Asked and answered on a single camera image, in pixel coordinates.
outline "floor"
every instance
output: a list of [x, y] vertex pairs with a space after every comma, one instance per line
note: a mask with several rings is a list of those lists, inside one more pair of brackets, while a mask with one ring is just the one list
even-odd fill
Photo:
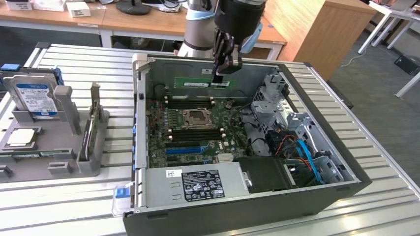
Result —
[[[0, 65], [24, 64], [38, 41], [100, 46], [93, 34], [0, 27], [0, 35]], [[360, 36], [342, 65], [358, 56], [356, 51], [366, 37], [366, 34]], [[382, 46], [369, 47], [361, 58], [337, 69], [330, 81], [353, 103], [357, 118], [420, 185], [420, 83], [404, 100], [393, 96], [412, 76], [393, 65], [397, 55], [381, 49]]]

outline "metal table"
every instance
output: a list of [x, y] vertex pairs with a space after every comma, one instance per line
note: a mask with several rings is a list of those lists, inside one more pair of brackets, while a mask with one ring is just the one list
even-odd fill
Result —
[[[101, 85], [101, 104], [110, 112], [102, 168], [96, 177], [0, 184], [0, 235], [125, 234], [122, 220], [110, 215], [110, 205], [113, 187], [126, 183], [130, 175], [130, 56], [134, 52], [57, 44], [34, 49], [25, 66], [60, 66], [80, 109], [88, 109], [90, 103], [90, 82]], [[314, 216], [217, 235], [418, 234], [418, 187], [313, 68], [296, 62], [288, 62], [286, 66], [373, 183]], [[297, 109], [302, 108], [293, 94], [290, 99]], [[13, 107], [6, 94], [0, 103], [1, 129], [8, 127]]]

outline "table leg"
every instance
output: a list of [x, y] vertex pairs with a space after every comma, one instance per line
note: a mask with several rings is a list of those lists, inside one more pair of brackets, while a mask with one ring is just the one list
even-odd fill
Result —
[[112, 48], [112, 30], [100, 29], [100, 40], [102, 43], [102, 48]]
[[277, 60], [277, 57], [278, 57], [280, 52], [281, 52], [281, 48], [282, 48], [281, 44], [274, 44], [274, 46], [269, 50], [266, 60]]
[[377, 35], [377, 33], [378, 33], [381, 27], [385, 25], [388, 19], [389, 19], [389, 15], [385, 15], [385, 16], [382, 17], [382, 19], [380, 20], [380, 23], [377, 24], [377, 26], [376, 26], [374, 30], [372, 31], [372, 33], [370, 33], [370, 35], [369, 35], [366, 41], [364, 42], [362, 46], [360, 47], [360, 49], [358, 49], [358, 51], [357, 51], [358, 54], [362, 54], [364, 50], [365, 50], [366, 47], [368, 47], [368, 44], [372, 42], [374, 36]]
[[404, 26], [404, 28], [401, 29], [401, 32], [398, 33], [398, 35], [394, 37], [394, 39], [392, 40], [392, 42], [389, 43], [386, 49], [390, 49], [393, 47], [393, 44], [396, 43], [396, 41], [400, 39], [400, 37], [402, 36], [402, 34], [405, 33], [405, 31], [409, 29], [409, 27], [413, 25], [413, 21], [409, 21], [408, 24]]
[[385, 27], [385, 29], [382, 30], [381, 34], [378, 35], [376, 41], [372, 43], [372, 46], [376, 47], [380, 43], [380, 41], [382, 40], [382, 38], [385, 37], [386, 33], [389, 32], [390, 28], [394, 26], [397, 22], [397, 18], [393, 18], [392, 21], [389, 22], [388, 26]]
[[397, 96], [398, 98], [401, 98], [401, 96], [406, 93], [406, 91], [414, 86], [414, 84], [418, 82], [420, 80], [420, 72], [418, 74], [412, 78], [412, 80], [409, 80], [409, 82], [405, 84], [405, 86], [401, 88], [401, 90], [396, 93], [394, 96]]

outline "blue latch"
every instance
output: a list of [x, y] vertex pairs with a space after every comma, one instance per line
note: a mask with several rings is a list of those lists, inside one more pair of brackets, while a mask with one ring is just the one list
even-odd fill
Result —
[[129, 187], [128, 188], [117, 188], [116, 198], [128, 198], [128, 197], [129, 197]]
[[2, 71], [17, 71], [20, 69], [20, 65], [17, 64], [4, 64], [0, 68]]

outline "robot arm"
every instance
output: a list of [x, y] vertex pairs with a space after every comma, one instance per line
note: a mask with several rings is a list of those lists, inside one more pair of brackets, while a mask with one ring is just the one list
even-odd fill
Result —
[[214, 15], [212, 82], [241, 69], [240, 51], [245, 39], [254, 33], [266, 0], [218, 0]]

